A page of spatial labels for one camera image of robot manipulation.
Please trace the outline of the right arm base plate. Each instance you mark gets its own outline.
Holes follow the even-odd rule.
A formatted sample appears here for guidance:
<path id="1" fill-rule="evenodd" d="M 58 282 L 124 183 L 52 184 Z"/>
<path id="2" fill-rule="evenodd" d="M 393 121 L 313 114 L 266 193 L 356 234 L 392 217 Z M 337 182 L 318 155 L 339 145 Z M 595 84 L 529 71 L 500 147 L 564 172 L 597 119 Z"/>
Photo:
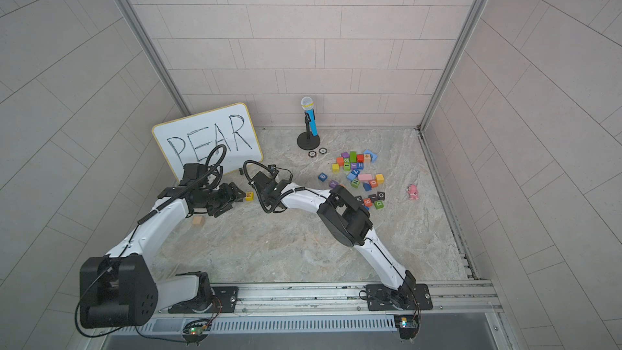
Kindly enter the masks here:
<path id="1" fill-rule="evenodd" d="M 433 309 L 429 287 L 422 283 L 415 284 L 412 291 L 407 288 L 403 292 L 382 284 L 366 285 L 359 297 L 367 302 L 370 311 Z"/>

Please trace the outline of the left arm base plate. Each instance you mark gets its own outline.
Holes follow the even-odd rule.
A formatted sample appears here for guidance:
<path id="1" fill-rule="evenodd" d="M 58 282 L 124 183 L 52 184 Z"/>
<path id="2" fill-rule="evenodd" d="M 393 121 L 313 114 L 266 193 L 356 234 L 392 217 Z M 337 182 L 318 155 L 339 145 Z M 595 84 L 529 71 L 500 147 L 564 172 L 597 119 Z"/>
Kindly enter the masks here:
<path id="1" fill-rule="evenodd" d="M 169 314 L 230 314 L 236 309 L 239 288 L 217 286 L 212 288 L 210 297 L 196 297 L 190 301 L 179 302 L 168 308 Z"/>

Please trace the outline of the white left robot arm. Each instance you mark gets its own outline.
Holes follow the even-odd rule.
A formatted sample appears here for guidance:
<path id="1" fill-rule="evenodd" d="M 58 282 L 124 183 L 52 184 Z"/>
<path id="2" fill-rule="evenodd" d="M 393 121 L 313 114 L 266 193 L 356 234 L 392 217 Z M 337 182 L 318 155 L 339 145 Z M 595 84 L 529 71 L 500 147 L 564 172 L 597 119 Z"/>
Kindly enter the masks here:
<path id="1" fill-rule="evenodd" d="M 223 172 L 218 165 L 185 165 L 180 185 L 161 191 L 152 210 L 122 242 L 82 265 L 75 312 L 78 327 L 136 327 L 161 309 L 202 313 L 212 308 L 215 294 L 207 273 L 155 281 L 150 265 L 168 235 L 195 210 L 218 217 L 244 199 L 246 194 L 235 184 L 222 181 Z"/>

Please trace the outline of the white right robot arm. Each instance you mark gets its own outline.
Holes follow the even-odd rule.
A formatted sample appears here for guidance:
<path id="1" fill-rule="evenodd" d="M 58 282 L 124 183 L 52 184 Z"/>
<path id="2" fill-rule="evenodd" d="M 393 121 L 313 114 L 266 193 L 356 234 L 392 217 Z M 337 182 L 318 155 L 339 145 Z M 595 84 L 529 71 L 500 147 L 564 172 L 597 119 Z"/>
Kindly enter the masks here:
<path id="1" fill-rule="evenodd" d="M 375 270 L 387 292 L 388 301 L 397 309 L 419 308 L 416 279 L 384 246 L 370 213 L 344 186 L 317 190 L 280 180 L 281 168 L 248 160 L 240 168 L 258 196 L 265 213 L 299 209 L 319 216 L 330 234 L 342 245 L 358 251 Z"/>

